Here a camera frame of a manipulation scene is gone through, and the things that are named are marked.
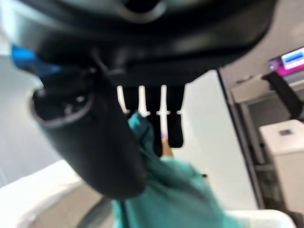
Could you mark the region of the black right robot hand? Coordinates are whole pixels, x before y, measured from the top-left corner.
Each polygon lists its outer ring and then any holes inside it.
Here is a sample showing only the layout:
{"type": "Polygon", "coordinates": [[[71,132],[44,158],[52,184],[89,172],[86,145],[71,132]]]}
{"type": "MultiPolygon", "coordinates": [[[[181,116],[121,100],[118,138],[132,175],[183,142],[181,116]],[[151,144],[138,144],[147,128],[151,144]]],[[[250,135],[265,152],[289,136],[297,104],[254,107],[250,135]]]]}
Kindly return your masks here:
{"type": "Polygon", "coordinates": [[[183,145],[185,85],[249,52],[268,32],[275,0],[4,0],[3,29],[17,68],[42,88],[29,101],[50,144],[93,189],[112,199],[140,195],[147,160],[118,102],[130,113],[145,87],[160,156],[161,87],[169,143],[183,145]]]}

